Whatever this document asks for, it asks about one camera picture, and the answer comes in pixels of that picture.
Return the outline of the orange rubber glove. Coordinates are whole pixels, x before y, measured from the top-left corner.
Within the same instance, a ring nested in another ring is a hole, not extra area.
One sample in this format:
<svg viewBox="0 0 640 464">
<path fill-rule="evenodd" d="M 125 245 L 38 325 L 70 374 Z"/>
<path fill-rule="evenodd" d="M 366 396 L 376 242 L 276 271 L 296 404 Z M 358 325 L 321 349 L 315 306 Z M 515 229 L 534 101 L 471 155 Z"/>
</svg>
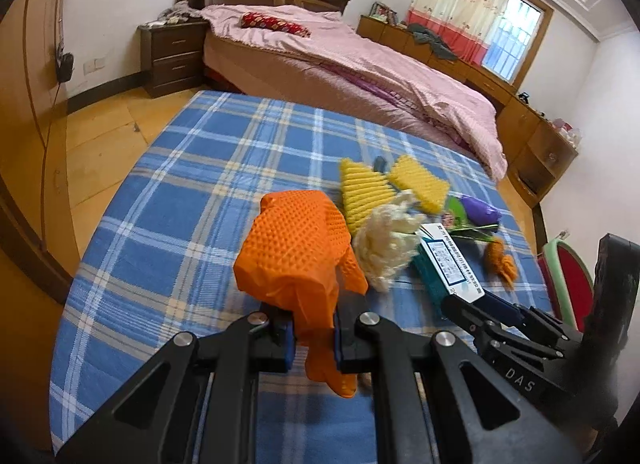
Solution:
<svg viewBox="0 0 640 464">
<path fill-rule="evenodd" d="M 340 291 L 363 296 L 368 281 L 329 197 L 318 190 L 264 195 L 233 272 L 240 291 L 292 312 L 295 336 L 308 349 L 307 377 L 342 398 L 356 395 L 357 377 L 337 369 L 333 316 Z"/>
</svg>

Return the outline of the floral curtain with red hem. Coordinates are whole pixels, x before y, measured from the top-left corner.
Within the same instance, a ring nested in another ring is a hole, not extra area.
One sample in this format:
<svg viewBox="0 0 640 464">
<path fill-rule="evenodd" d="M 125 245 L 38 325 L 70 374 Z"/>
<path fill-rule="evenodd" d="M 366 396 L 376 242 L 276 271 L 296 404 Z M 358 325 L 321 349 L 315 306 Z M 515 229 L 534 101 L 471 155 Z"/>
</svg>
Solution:
<svg viewBox="0 0 640 464">
<path fill-rule="evenodd" d="M 412 0 L 407 22 L 421 24 L 458 58 L 479 65 L 509 0 Z"/>
</svg>

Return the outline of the wall power socket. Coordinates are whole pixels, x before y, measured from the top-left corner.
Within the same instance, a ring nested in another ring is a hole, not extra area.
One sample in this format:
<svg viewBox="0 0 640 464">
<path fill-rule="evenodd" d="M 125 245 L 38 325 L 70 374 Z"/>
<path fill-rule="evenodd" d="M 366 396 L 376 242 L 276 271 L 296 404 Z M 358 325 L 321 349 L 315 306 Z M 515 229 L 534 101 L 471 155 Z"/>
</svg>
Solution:
<svg viewBox="0 0 640 464">
<path fill-rule="evenodd" d="M 84 68 L 84 75 L 87 76 L 96 71 L 102 70 L 102 68 L 105 68 L 105 65 L 106 59 L 104 57 L 88 60 L 82 66 Z"/>
</svg>

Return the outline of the teal medicine box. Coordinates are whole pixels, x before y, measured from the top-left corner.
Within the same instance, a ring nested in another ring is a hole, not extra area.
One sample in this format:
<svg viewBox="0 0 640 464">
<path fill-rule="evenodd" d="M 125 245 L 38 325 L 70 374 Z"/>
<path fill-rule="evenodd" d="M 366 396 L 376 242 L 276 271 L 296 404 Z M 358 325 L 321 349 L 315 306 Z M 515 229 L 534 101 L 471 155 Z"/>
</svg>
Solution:
<svg viewBox="0 0 640 464">
<path fill-rule="evenodd" d="M 485 296 L 471 266 L 442 224 L 421 224 L 416 232 L 419 243 L 411 265 L 427 291 L 440 318 L 442 301 L 450 295 L 472 304 Z"/>
</svg>

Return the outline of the blue plaid tablecloth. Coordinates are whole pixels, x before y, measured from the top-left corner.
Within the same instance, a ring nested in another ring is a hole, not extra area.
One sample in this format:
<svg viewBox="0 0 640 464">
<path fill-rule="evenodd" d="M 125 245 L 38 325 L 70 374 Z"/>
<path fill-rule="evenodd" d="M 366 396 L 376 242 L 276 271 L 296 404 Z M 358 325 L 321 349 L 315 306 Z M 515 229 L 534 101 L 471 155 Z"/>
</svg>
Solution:
<svg viewBox="0 0 640 464">
<path fill-rule="evenodd" d="M 50 377 L 54 452 L 143 362 L 180 331 L 224 330 L 257 310 L 232 266 L 259 201 L 323 191 L 341 204 L 340 161 L 418 160 L 452 194 L 503 212 L 499 236 L 518 267 L 513 292 L 473 270 L 484 288 L 551 311 L 536 257 L 513 215 L 470 158 L 392 128 L 292 102 L 201 91 L 134 165 L 107 207 L 67 295 Z M 260 377 L 258 463 L 375 463 L 371 398 L 343 399 L 293 369 Z"/>
</svg>

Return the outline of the yellow foam net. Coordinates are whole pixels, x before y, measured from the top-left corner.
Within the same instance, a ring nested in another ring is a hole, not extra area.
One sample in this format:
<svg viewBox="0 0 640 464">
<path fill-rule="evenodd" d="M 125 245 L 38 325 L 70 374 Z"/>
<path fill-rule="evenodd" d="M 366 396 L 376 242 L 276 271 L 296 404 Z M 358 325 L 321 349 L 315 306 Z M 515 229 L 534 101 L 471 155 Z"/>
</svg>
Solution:
<svg viewBox="0 0 640 464">
<path fill-rule="evenodd" d="M 411 190 L 424 213 L 438 215 L 444 209 L 449 182 L 433 175 L 415 158 L 401 155 L 388 172 L 387 179 L 399 190 Z"/>
<path fill-rule="evenodd" d="M 396 191 L 384 175 L 350 158 L 341 159 L 340 176 L 346 224 L 350 234 L 356 236 L 372 210 L 389 203 Z"/>
</svg>

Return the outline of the clutter on nightstand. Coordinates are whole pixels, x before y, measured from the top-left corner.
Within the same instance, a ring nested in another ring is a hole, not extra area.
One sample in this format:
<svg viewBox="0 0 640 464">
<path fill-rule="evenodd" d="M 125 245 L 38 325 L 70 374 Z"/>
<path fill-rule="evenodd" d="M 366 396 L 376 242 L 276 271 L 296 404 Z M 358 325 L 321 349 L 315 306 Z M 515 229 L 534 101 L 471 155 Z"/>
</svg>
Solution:
<svg viewBox="0 0 640 464">
<path fill-rule="evenodd" d="M 155 20 L 146 22 L 145 28 L 159 28 L 165 25 L 176 25 L 201 20 L 201 11 L 192 8 L 186 0 L 175 2 L 170 8 L 164 10 Z"/>
</svg>

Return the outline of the window with bars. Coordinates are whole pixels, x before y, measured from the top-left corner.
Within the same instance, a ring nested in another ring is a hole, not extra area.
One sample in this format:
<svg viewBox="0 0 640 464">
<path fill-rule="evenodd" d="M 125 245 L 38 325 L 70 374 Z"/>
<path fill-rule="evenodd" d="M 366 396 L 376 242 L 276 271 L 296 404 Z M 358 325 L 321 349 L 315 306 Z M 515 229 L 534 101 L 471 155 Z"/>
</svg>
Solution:
<svg viewBox="0 0 640 464">
<path fill-rule="evenodd" d="M 506 82 L 515 80 L 534 41 L 544 12 L 527 0 L 508 0 L 491 31 L 482 67 Z"/>
</svg>

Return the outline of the wooden bed with headboard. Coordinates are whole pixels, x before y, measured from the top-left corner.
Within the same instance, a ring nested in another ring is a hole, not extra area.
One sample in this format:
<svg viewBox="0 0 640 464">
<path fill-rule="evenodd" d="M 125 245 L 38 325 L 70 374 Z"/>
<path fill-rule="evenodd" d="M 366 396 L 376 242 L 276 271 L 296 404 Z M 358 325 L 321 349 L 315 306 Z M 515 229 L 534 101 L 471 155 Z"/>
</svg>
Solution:
<svg viewBox="0 0 640 464">
<path fill-rule="evenodd" d="M 200 11 L 209 5 L 216 4 L 268 7 L 294 5 L 313 12 L 338 12 L 344 22 L 343 12 L 349 2 L 349 0 L 186 1 L 192 8 Z M 355 77 L 338 74 L 336 68 L 326 68 L 314 62 L 294 60 L 280 54 L 268 54 L 268 52 L 233 45 L 231 42 L 215 37 L 210 24 L 205 39 L 204 62 L 209 71 L 214 72 L 219 78 L 244 94 L 291 101 L 359 117 L 371 123 L 388 126 L 441 144 L 477 160 L 462 140 L 450 138 L 440 127 L 432 125 L 425 118 L 416 118 L 405 112 L 390 102 L 389 96 L 381 96 L 376 89 L 367 87 L 363 82 L 355 80 Z"/>
</svg>

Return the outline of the red floral pillow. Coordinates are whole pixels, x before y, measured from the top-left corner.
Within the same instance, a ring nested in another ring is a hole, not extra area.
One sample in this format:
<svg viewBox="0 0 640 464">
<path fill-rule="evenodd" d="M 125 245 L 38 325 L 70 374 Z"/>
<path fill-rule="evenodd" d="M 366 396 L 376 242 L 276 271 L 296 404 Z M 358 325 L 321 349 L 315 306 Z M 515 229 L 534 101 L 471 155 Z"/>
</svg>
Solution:
<svg viewBox="0 0 640 464">
<path fill-rule="evenodd" d="M 283 20 L 261 12 L 244 13 L 240 19 L 240 27 L 262 28 L 263 30 L 292 34 L 299 37 L 311 36 L 311 31 L 302 24 Z"/>
</svg>

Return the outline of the dark clothes pile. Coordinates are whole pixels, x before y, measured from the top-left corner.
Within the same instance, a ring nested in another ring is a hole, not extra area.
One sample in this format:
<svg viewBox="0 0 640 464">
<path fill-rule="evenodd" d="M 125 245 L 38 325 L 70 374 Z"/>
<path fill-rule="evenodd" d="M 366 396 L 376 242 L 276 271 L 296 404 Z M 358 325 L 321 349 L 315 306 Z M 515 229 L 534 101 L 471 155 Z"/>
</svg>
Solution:
<svg viewBox="0 0 640 464">
<path fill-rule="evenodd" d="M 432 53 L 440 60 L 457 61 L 458 56 L 444 42 L 439 34 L 433 32 L 420 23 L 410 23 L 407 31 L 412 35 L 413 41 L 417 45 L 430 46 Z"/>
</svg>

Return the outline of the purple bag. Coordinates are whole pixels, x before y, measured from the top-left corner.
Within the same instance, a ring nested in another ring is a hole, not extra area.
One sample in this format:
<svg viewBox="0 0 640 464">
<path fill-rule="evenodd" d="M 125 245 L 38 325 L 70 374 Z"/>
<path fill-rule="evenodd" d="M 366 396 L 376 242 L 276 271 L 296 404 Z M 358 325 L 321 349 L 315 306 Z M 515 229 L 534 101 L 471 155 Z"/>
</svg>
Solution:
<svg viewBox="0 0 640 464">
<path fill-rule="evenodd" d="M 461 195 L 459 201 L 469 221 L 473 224 L 477 226 L 490 226 L 491 224 L 498 224 L 500 222 L 502 217 L 501 213 L 494 206 L 479 198 Z"/>
</svg>

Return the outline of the green snack wrapper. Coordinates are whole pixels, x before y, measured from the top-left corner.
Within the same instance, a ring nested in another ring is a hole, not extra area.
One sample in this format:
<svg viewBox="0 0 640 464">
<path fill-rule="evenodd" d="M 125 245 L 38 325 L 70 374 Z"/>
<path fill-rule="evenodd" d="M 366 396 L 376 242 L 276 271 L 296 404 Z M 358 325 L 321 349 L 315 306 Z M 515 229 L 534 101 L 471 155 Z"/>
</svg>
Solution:
<svg viewBox="0 0 640 464">
<path fill-rule="evenodd" d="M 477 226 L 469 221 L 456 196 L 447 198 L 440 221 L 452 238 L 489 242 L 497 233 L 500 222 L 490 226 Z"/>
</svg>

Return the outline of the red green trash bin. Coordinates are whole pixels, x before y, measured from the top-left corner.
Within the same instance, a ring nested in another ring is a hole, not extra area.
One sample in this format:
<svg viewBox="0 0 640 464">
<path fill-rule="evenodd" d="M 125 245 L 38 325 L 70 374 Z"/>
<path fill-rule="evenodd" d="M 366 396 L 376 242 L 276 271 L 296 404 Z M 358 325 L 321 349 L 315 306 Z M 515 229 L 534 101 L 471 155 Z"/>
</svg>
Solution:
<svg viewBox="0 0 640 464">
<path fill-rule="evenodd" d="M 593 305 L 593 282 L 582 258 L 570 244 L 556 238 L 544 244 L 537 262 L 554 314 L 584 332 Z"/>
</svg>

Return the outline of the white tissue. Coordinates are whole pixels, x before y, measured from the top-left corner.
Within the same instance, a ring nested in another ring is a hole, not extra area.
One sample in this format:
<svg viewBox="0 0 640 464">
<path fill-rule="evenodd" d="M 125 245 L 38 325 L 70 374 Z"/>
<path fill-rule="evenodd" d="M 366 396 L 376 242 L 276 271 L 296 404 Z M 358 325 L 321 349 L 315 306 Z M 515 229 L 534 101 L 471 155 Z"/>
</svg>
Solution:
<svg viewBox="0 0 640 464">
<path fill-rule="evenodd" d="M 389 203 L 375 207 L 358 229 L 352 247 L 369 284 L 388 293 L 420 244 L 416 232 L 426 216 L 411 213 L 418 204 L 411 190 L 402 190 Z"/>
</svg>

